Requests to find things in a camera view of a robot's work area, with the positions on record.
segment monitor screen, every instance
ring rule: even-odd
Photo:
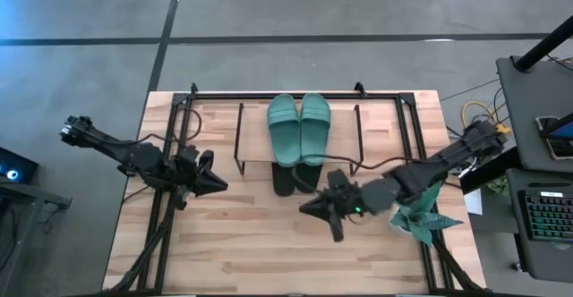
[[[573,140],[573,122],[566,123],[555,131],[550,132],[549,137],[568,138]]]

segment black slide sandal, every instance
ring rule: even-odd
[[[300,164],[296,167],[296,175],[298,175],[301,181],[307,183],[313,189],[316,189],[316,187],[319,185],[321,172],[322,172],[322,165],[310,166],[306,164]],[[302,193],[307,193],[307,194],[313,193],[313,191],[308,191],[304,186],[301,186],[299,184],[296,185],[296,188]]]
[[[295,192],[295,178],[293,167],[281,167],[277,163],[272,164],[272,187],[280,197],[287,197]]]

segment yellow cable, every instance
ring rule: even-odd
[[[467,123],[466,123],[466,109],[470,106],[470,105],[475,105],[475,106],[480,106],[483,109],[485,109],[488,114],[490,114],[490,117],[493,117],[493,113],[490,110],[490,108],[488,108],[484,103],[479,102],[479,101],[470,101],[467,102],[463,107],[462,107],[462,124],[464,125],[464,128],[467,127]]]
[[[485,109],[488,112],[489,118],[494,120],[496,122],[495,124],[495,129],[498,132],[501,133],[508,133],[511,132],[511,128],[506,127],[503,125],[503,123],[498,122],[496,119],[493,118],[493,116],[500,110],[502,109],[506,103],[503,103],[501,105],[499,105],[497,108],[494,109],[494,111],[491,111],[490,108],[488,108],[484,103],[479,102],[479,101],[469,101],[467,103],[464,104],[464,106],[462,107],[462,112],[461,112],[461,116],[462,116],[462,124],[464,124],[464,128],[467,127],[467,122],[466,122],[466,109],[471,106],[480,106],[481,108]]]

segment green slide sandal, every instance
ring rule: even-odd
[[[267,109],[270,142],[278,165],[292,167],[301,158],[299,122],[295,100],[290,95],[276,96]]]
[[[323,157],[306,157],[311,154],[326,154],[329,142],[330,106],[319,94],[307,94],[301,105],[301,156],[303,162],[318,166]]]

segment floor tile line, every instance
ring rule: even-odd
[[[161,53],[168,45],[233,45],[233,44],[281,44],[281,43],[353,43],[353,42],[456,42],[456,41],[512,41],[537,40],[549,33],[468,33],[468,34],[326,34],[285,36],[220,36],[220,37],[174,37],[173,17],[169,17],[161,38],[38,38],[0,39],[0,47],[20,46],[113,46],[113,45],[159,45]]]
[[[161,77],[161,70],[163,69],[163,63],[165,62],[169,38],[171,36],[171,30],[173,29],[173,23],[175,22],[175,14],[177,12],[178,5],[179,0],[171,0],[171,2],[169,2],[169,10],[167,11],[163,32],[161,33],[158,53],[155,57],[153,69],[151,70],[150,84],[147,87],[148,93],[158,89],[159,78]]]

